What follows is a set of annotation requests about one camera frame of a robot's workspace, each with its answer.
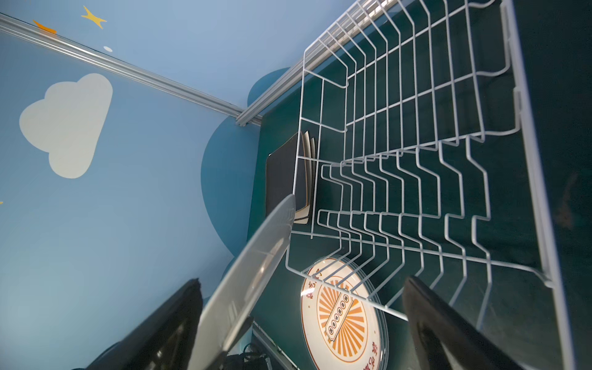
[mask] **white cloud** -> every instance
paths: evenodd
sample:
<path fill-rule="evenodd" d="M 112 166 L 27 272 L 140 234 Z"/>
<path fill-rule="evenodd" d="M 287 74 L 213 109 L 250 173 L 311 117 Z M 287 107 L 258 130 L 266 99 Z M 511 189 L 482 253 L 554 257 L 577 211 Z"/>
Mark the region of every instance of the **white cloud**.
<path fill-rule="evenodd" d="M 34 147 L 49 153 L 55 173 L 78 178 L 91 165 L 112 95 L 111 83 L 98 73 L 78 82 L 55 83 L 45 99 L 21 113 L 22 134 Z"/>

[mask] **blue wall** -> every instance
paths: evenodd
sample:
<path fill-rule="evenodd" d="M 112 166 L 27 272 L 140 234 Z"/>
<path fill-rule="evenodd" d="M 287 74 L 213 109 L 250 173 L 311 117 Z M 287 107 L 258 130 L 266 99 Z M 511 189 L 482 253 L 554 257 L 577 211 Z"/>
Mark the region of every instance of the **blue wall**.
<path fill-rule="evenodd" d="M 249 92 L 249 104 L 286 70 L 273 71 L 255 82 Z M 239 127 L 233 117 L 226 118 L 210 138 L 201 165 L 205 207 L 234 257 L 243 250 L 247 240 L 259 131 L 259 126 Z"/>
<path fill-rule="evenodd" d="M 13 0 L 0 12 L 240 107 L 291 67 L 352 0 Z M 86 15 L 106 20 L 99 28 Z"/>
<path fill-rule="evenodd" d="M 84 367 L 186 280 L 199 277 L 205 297 L 219 283 L 233 254 L 207 214 L 201 164 L 226 116 L 5 34 L 0 50 L 0 369 Z M 19 118 L 89 73 L 112 100 L 89 169 L 68 179 Z M 235 177 L 241 207 L 248 166 Z M 246 230 L 248 212 L 236 223 Z"/>

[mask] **dish rack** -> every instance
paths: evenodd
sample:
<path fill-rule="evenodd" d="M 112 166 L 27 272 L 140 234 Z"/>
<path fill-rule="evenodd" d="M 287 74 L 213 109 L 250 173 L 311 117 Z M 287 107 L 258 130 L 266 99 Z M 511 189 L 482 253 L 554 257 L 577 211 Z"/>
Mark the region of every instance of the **dish rack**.
<path fill-rule="evenodd" d="M 323 53 L 328 58 L 320 65 L 307 63 Z M 403 320 L 402 285 L 381 298 L 385 304 L 373 297 L 409 274 L 410 258 L 419 264 L 413 274 L 432 289 L 447 272 L 462 274 L 446 297 L 453 307 L 468 281 L 483 280 L 478 330 L 494 271 L 533 274 L 552 290 L 563 365 L 574 369 L 512 1 L 356 1 L 304 51 L 302 86 L 298 132 L 308 130 L 318 146 L 315 158 L 297 156 L 296 170 L 305 160 L 318 165 L 313 220 L 292 233 L 338 240 L 324 258 L 364 269 L 360 284 L 383 276 L 368 298 L 358 299 Z M 504 184 L 511 195 L 513 178 L 530 193 L 516 191 L 513 203 L 527 209 L 529 221 L 513 223 L 512 207 L 492 206 L 508 200 L 495 198 L 492 184 Z M 510 234 L 532 232 L 523 243 L 540 258 L 536 266 L 496 258 L 503 255 L 497 245 L 507 241 L 500 228 L 487 231 L 496 221 Z M 317 259 L 305 269 L 291 267 L 294 253 L 289 247 L 289 271 L 330 285 L 334 274 L 321 278 L 324 269 L 308 275 Z M 340 283 L 332 288 L 346 293 Z"/>

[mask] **metal trim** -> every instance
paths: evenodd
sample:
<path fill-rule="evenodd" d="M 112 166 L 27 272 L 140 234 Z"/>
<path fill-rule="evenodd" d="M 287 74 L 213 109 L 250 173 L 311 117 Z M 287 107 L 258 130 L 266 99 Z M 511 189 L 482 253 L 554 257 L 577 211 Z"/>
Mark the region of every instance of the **metal trim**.
<path fill-rule="evenodd" d="M 402 0 L 403 3 L 409 3 L 410 1 Z M 372 13 L 372 10 L 375 9 L 376 5 L 374 1 L 358 1 L 358 4 L 361 4 L 367 12 Z M 383 0 L 382 7 L 385 11 L 388 11 L 394 5 L 397 5 L 398 1 L 396 0 Z M 358 19 L 363 18 L 362 21 L 358 21 L 358 25 L 361 25 L 360 28 L 364 29 L 365 27 L 369 26 L 372 21 L 378 19 L 382 13 L 381 12 L 374 12 L 371 19 L 366 17 L 363 10 L 359 7 L 356 7 L 352 11 L 354 6 L 350 7 L 346 10 L 343 15 L 338 18 L 339 25 L 344 29 L 347 30 L 350 37 L 354 38 L 356 35 L 360 33 L 360 30 L 357 27 L 353 27 L 353 22 L 351 22 L 350 18 Z M 339 28 L 334 28 L 330 30 L 329 27 L 323 34 L 331 33 L 338 39 L 338 35 L 342 32 Z M 349 42 L 349 38 L 342 37 L 338 43 L 333 43 L 331 41 L 331 49 L 337 50 L 341 45 L 345 45 Z M 320 66 L 327 58 L 331 56 L 331 51 L 328 50 L 324 45 L 318 44 L 316 47 L 312 48 L 306 55 L 306 67 L 309 70 L 314 70 L 316 67 Z M 253 117 L 256 117 L 262 110 L 267 108 L 267 106 L 274 102 L 274 100 L 281 97 L 286 91 L 290 90 L 294 85 L 298 84 L 302 81 L 302 68 L 303 68 L 304 58 L 300 59 L 296 65 L 292 68 L 288 69 L 273 85 L 269 87 L 261 96 L 255 100 L 250 106 L 247 107 L 237 118 L 236 124 L 239 126 L 244 126 L 247 122 L 249 122 Z"/>
<path fill-rule="evenodd" d="M 279 364 L 285 370 L 300 370 L 296 364 L 290 360 L 288 355 L 277 345 L 275 342 L 263 331 L 261 326 L 257 324 L 257 322 L 253 321 L 253 335 L 259 339 L 261 344 L 264 345 L 265 349 L 267 349 L 268 354 L 273 356 L 274 359 L 279 362 Z"/>
<path fill-rule="evenodd" d="M 561 357 L 564 370 L 575 370 L 576 361 L 574 343 L 571 336 L 569 310 L 565 298 L 563 279 L 561 276 L 561 264 L 557 253 L 555 232 L 551 220 L 551 209 L 547 199 L 543 165 L 540 158 L 539 144 L 536 138 L 535 119 L 530 104 L 530 93 L 526 80 L 524 58 L 518 23 L 514 10 L 513 0 L 502 0 L 502 6 L 507 12 L 507 20 L 510 31 L 510 48 L 512 68 L 516 86 L 520 90 L 520 120 L 522 125 L 522 139 L 524 142 L 526 164 L 530 183 L 530 196 L 532 198 L 533 212 L 535 214 L 535 227 L 539 242 L 541 265 L 545 275 L 550 277 L 553 283 L 553 301 L 555 303 L 555 317 L 561 342 Z"/>
<path fill-rule="evenodd" d="M 109 72 L 127 77 L 152 88 L 203 105 L 218 112 L 228 114 L 232 117 L 238 117 L 243 112 L 242 108 L 237 107 L 234 104 L 148 72 L 142 68 L 80 45 L 72 40 L 43 31 L 38 27 L 2 13 L 0 13 L 0 32 L 16 36 L 30 43 L 74 57 L 83 62 L 108 70 Z M 254 115 L 247 121 L 261 125 L 261 116 Z"/>

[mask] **dark teal panel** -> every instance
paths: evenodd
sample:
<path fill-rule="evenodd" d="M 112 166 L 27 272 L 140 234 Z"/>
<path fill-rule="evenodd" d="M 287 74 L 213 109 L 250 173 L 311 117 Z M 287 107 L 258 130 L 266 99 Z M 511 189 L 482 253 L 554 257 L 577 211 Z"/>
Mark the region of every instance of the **dark teal panel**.
<path fill-rule="evenodd" d="M 261 77 L 253 87 L 251 91 L 249 91 L 249 96 L 247 97 L 247 105 L 251 105 L 257 98 L 261 96 L 271 85 L 274 84 L 289 68 L 282 68 L 275 70 L 267 75 Z"/>
<path fill-rule="evenodd" d="M 258 143 L 259 126 L 240 127 L 228 117 L 210 138 L 201 165 L 205 208 L 234 256 L 247 242 Z"/>

